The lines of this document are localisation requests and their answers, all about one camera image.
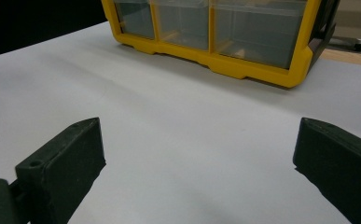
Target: yellow plastic organizer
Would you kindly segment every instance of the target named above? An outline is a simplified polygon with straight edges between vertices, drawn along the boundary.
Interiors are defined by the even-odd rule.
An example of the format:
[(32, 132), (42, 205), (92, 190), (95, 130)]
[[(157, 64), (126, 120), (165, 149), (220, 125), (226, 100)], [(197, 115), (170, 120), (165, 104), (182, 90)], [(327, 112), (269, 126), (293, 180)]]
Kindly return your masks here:
[(302, 82), (331, 38), (339, 0), (102, 0), (114, 38), (229, 77)]

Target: white table surface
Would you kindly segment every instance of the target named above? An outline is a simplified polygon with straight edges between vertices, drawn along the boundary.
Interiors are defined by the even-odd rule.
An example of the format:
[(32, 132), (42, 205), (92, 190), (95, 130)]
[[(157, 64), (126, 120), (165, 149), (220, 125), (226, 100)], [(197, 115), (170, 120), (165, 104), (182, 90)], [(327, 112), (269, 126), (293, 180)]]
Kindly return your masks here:
[(92, 117), (107, 165), (70, 223), (348, 223), (292, 157), (301, 117), (361, 137), (361, 65), (319, 60), (288, 91), (122, 46), (107, 22), (0, 55), (0, 178)]

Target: dark background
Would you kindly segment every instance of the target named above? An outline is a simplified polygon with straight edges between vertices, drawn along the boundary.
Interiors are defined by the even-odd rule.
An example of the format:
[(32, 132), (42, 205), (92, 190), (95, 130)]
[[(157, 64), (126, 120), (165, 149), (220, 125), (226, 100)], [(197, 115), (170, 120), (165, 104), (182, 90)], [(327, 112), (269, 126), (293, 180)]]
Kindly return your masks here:
[(0, 0), (0, 54), (104, 21), (100, 0)]

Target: storage drawer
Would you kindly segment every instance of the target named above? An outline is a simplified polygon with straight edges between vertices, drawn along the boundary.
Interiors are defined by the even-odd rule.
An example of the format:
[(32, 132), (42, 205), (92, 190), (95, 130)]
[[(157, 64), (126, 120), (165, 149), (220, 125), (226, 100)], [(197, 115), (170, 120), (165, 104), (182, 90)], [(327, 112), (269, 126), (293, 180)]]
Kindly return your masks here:
[(150, 4), (147, 0), (114, 0), (124, 34), (154, 38)]
[(215, 0), (212, 5), (218, 53), (290, 66), (306, 0)]
[(161, 41), (208, 50), (208, 0), (152, 0)]

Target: screw hole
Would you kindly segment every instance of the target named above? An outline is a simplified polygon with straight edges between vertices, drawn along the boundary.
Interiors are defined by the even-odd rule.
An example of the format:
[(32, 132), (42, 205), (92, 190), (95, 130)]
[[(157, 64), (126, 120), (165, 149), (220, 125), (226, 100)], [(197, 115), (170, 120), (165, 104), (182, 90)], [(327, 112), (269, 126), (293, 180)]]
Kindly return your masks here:
[(31, 164), (30, 164), (30, 166), (31, 166), (31, 167), (36, 167), (36, 166), (41, 165), (41, 163), (43, 163), (43, 162), (41, 162), (41, 161), (32, 161)]

